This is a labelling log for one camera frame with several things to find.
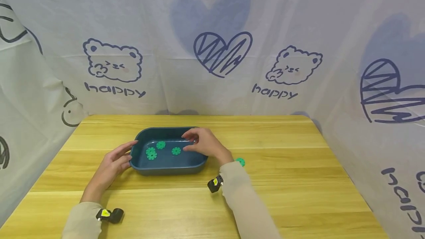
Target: wooden table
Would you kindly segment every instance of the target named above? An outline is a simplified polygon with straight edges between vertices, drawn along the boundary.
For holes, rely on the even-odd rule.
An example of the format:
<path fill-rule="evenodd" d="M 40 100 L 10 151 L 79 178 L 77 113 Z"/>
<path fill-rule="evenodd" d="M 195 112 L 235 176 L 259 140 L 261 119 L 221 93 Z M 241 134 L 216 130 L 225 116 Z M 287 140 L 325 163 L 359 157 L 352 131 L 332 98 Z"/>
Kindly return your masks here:
<path fill-rule="evenodd" d="M 98 115 L 85 119 L 0 229 L 0 238 L 58 239 L 70 209 L 105 153 L 147 127 L 209 127 L 245 169 L 285 239 L 388 238 L 313 122 L 304 116 Z M 100 238 L 238 238 L 209 158 L 197 175 L 143 177 L 126 171 L 103 205 L 121 224 Z"/>

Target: blue plastic tray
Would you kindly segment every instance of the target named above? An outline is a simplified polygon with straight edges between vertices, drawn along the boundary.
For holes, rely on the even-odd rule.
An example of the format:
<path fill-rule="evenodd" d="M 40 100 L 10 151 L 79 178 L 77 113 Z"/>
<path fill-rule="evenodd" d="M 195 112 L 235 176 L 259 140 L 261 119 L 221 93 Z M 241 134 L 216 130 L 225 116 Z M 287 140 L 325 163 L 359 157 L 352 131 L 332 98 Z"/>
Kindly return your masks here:
<path fill-rule="evenodd" d="M 207 156 L 197 152 L 184 152 L 183 147 L 192 144 L 182 138 L 182 135 L 193 127 L 151 127 L 142 130 L 135 139 L 139 142 L 131 148 L 133 167 L 141 175 L 177 175 L 196 174 L 205 166 Z M 156 144 L 165 141 L 164 149 L 157 149 Z M 148 160 L 146 149 L 154 147 L 157 157 Z M 182 149 L 179 155 L 173 155 L 174 147 Z"/>

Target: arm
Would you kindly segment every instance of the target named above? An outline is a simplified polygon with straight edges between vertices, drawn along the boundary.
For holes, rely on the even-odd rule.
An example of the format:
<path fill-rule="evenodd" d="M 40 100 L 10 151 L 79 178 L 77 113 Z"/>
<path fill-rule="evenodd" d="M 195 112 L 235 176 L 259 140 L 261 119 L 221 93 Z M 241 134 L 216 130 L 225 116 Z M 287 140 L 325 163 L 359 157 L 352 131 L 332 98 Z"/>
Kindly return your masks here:
<path fill-rule="evenodd" d="M 280 239 L 265 204 L 260 200 L 251 180 L 232 153 L 206 128 L 192 128 L 183 134 L 195 142 L 183 148 L 217 158 L 223 178 L 223 196 L 232 209 L 241 239 Z"/>
<path fill-rule="evenodd" d="M 252 188 L 248 174 L 239 162 L 220 167 L 223 196 L 232 209 L 241 239 L 280 239 L 266 205 Z"/>
<path fill-rule="evenodd" d="M 117 175 L 130 167 L 131 156 L 127 153 L 137 141 L 131 141 L 105 155 L 81 197 L 69 214 L 62 239 L 97 239 L 101 222 L 96 214 L 102 208 L 100 200 Z"/>

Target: green plastic flower piece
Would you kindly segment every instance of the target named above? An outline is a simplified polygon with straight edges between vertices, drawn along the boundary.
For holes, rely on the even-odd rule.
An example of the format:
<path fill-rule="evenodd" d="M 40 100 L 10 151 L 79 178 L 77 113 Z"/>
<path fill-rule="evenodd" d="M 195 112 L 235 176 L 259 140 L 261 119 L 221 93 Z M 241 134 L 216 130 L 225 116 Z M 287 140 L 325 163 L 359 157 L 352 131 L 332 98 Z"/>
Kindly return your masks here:
<path fill-rule="evenodd" d="M 149 154 L 151 152 L 155 152 L 155 148 L 154 147 L 150 147 L 146 149 L 146 154 Z"/>
<path fill-rule="evenodd" d="M 171 153 L 172 153 L 173 155 L 179 155 L 181 151 L 182 151 L 182 149 L 180 149 L 179 147 L 174 147 L 174 148 L 171 150 Z"/>
<path fill-rule="evenodd" d="M 148 154 L 146 154 L 146 156 L 148 156 L 149 161 L 152 161 L 152 160 L 156 159 L 157 153 L 156 152 L 149 152 Z"/>
<path fill-rule="evenodd" d="M 164 148 L 165 148 L 165 141 L 159 141 L 159 142 L 156 144 L 156 148 L 157 148 L 157 149 L 164 149 Z"/>
<path fill-rule="evenodd" d="M 242 167 L 245 166 L 245 160 L 243 158 L 237 158 L 236 161 L 238 161 Z"/>

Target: beige sleeve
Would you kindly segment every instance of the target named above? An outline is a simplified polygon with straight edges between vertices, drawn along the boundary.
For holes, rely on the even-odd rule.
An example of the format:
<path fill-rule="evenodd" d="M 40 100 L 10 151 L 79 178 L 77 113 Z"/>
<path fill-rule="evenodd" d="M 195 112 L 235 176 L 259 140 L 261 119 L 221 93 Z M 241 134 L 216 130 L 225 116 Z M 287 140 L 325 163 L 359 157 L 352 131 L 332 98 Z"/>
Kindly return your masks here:
<path fill-rule="evenodd" d="M 266 205 L 252 188 L 248 174 L 239 162 L 220 168 L 223 196 L 232 209 L 241 239 L 281 239 Z"/>
<path fill-rule="evenodd" d="M 83 202 L 74 206 L 62 231 L 62 239 L 97 239 L 101 222 L 96 214 L 102 208 L 99 203 Z"/>

